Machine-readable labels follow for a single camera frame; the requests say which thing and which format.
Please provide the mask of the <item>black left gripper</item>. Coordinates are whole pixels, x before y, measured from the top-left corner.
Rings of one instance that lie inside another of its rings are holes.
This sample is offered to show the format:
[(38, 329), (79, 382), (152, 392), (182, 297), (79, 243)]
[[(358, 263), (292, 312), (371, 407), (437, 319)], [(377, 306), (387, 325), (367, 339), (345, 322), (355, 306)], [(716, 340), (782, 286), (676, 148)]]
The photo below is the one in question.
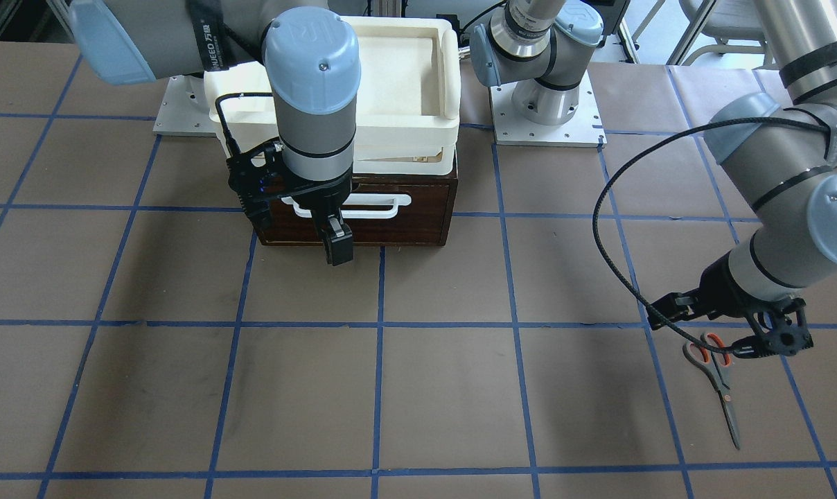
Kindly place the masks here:
[(751, 296), (733, 279), (725, 255), (705, 269), (698, 288), (685, 293), (671, 292), (659, 298), (647, 307), (647, 315), (654, 331), (666, 323), (654, 315), (653, 310), (658, 310), (673, 323), (703, 315), (709, 319), (723, 315), (743, 317), (753, 329), (753, 335), (739, 339), (729, 350), (738, 358), (763, 358), (793, 356), (813, 347), (805, 306), (805, 300), (799, 297), (768, 301)]

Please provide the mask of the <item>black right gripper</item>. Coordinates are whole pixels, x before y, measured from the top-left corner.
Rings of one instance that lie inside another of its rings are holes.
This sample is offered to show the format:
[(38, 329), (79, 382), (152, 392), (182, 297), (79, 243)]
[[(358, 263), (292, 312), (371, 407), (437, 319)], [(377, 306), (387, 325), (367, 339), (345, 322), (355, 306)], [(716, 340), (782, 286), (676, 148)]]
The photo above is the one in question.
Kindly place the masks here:
[(311, 212), (321, 229), (326, 261), (337, 266), (354, 259), (354, 238), (342, 215), (342, 205), (351, 189), (351, 173), (332, 180), (299, 177), (283, 160), (282, 139), (268, 139), (242, 152), (237, 140), (227, 139), (229, 188), (238, 196), (242, 211), (256, 229), (272, 227), (270, 203), (291, 197)]

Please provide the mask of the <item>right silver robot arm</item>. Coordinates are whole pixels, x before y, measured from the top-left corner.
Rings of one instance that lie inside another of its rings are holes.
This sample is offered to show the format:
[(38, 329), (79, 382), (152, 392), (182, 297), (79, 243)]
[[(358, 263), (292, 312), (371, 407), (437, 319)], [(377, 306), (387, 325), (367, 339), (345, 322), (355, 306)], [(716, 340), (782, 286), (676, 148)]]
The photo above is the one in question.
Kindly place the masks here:
[(74, 41), (105, 82), (206, 76), (229, 188), (255, 231), (272, 201), (308, 211), (330, 265), (349, 262), (358, 38), (326, 1), (72, 1)]

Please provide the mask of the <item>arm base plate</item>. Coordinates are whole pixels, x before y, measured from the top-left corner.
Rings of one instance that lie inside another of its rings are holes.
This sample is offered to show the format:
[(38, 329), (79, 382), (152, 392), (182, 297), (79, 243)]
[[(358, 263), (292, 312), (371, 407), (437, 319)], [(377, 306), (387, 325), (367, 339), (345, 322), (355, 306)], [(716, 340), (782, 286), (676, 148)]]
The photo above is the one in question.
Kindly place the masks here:
[(598, 148), (608, 143), (588, 72), (567, 91), (527, 80), (491, 87), (489, 97), (497, 144)]
[(153, 132), (159, 136), (172, 137), (215, 136), (201, 77), (169, 78)]

